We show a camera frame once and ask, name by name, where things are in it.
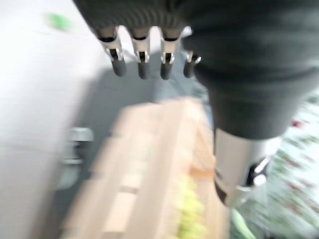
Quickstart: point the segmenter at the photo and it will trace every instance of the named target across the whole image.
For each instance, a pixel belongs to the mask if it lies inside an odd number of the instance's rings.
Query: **wooden crate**
[[[63,223],[68,239],[168,239],[180,184],[190,174],[205,206],[205,239],[228,235],[213,184],[212,135],[203,108],[183,98],[125,108]]]

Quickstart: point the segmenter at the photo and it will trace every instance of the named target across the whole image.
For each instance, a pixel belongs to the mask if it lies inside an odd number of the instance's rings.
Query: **gray floor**
[[[110,136],[110,129],[123,107],[143,102],[161,102],[181,96],[193,95],[203,98],[198,94],[203,91],[202,87],[194,82],[194,79],[183,76],[183,65],[184,56],[178,53],[171,79],[164,81],[160,78],[160,54],[157,53],[151,56],[149,79],[140,79],[137,74],[137,64],[132,62],[127,64],[127,74],[124,77],[117,77],[112,70],[108,70],[92,86],[92,95],[88,96],[76,126],[91,128],[95,135],[94,142],[79,151],[80,157],[84,159],[84,165],[77,183],[70,189],[55,194],[42,238],[58,238],[60,233],[58,225],[65,217],[81,183],[89,177],[89,168],[102,143]]]

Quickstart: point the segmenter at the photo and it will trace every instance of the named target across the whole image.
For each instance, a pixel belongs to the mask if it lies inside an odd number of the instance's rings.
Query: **green object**
[[[232,215],[233,223],[236,229],[240,232],[240,234],[245,239],[256,239],[255,236],[247,227],[245,220],[243,219],[243,217],[240,215],[240,213],[237,210],[233,209],[231,215]]]
[[[57,13],[48,13],[47,21],[49,26],[61,31],[69,31],[71,29],[71,20]]]

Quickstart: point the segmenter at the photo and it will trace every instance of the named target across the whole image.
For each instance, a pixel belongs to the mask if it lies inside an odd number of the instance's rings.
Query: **robotic hand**
[[[209,91],[217,194],[234,207],[266,181],[281,135],[319,81],[318,1],[74,1],[119,76],[126,68],[118,25],[132,37],[143,79],[150,73],[150,27],[161,28],[160,74],[168,79],[179,35],[190,26],[193,34],[183,40],[189,51],[184,74],[194,71]]]

